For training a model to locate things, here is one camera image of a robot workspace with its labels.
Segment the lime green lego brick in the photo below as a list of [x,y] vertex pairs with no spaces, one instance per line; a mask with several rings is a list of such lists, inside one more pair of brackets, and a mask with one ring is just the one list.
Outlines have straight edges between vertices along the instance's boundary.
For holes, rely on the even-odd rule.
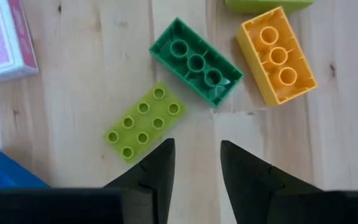
[[226,6],[232,12],[260,14],[283,6],[286,13],[303,9],[314,0],[226,0]]
[[127,110],[103,138],[130,163],[185,113],[185,105],[160,82]]

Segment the pink box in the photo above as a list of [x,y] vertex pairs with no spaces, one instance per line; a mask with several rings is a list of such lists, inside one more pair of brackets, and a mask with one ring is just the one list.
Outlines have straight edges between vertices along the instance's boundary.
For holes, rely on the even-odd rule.
[[20,0],[0,0],[0,81],[38,73]]

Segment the blue lego brick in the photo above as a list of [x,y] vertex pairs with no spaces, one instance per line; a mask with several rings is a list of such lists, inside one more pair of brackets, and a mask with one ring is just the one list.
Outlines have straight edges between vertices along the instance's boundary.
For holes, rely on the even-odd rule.
[[44,188],[47,184],[0,151],[0,189]]

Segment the wood grain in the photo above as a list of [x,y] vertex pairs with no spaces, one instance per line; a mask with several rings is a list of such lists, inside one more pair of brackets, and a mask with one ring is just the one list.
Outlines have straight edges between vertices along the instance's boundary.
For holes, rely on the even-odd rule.
[[[228,139],[324,189],[358,189],[358,1],[316,0],[289,16],[319,88],[275,108],[261,99],[222,0],[22,0],[40,75],[0,84],[0,147],[54,187],[100,187],[130,168],[101,138],[157,81],[188,114],[174,137],[170,223],[235,223],[221,175]],[[175,17],[245,75],[212,110],[149,55]]]

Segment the green lego brick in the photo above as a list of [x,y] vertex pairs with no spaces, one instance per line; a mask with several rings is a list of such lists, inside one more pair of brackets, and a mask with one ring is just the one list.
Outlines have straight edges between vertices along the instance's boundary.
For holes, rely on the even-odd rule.
[[179,18],[151,46],[150,53],[214,107],[244,76]]
[[232,12],[260,14],[283,6],[286,13],[303,9],[314,0],[226,0],[226,6]]
[[185,105],[163,83],[158,83],[127,110],[103,138],[130,163],[185,112]]

